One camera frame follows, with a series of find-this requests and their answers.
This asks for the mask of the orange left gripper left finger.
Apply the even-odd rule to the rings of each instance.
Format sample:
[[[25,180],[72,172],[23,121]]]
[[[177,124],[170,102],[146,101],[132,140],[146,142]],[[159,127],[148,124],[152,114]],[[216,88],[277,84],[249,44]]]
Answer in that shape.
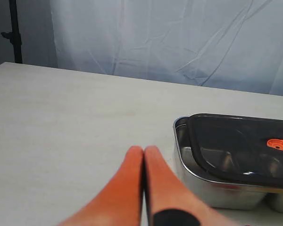
[[[139,226],[142,214],[143,149],[132,146],[111,180],[60,226]]]

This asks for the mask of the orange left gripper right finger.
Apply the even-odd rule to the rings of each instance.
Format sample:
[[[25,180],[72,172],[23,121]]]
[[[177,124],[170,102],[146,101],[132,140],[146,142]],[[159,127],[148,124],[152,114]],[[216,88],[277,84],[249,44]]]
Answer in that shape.
[[[172,172],[156,146],[144,152],[150,226],[232,226],[233,221],[194,195]]]

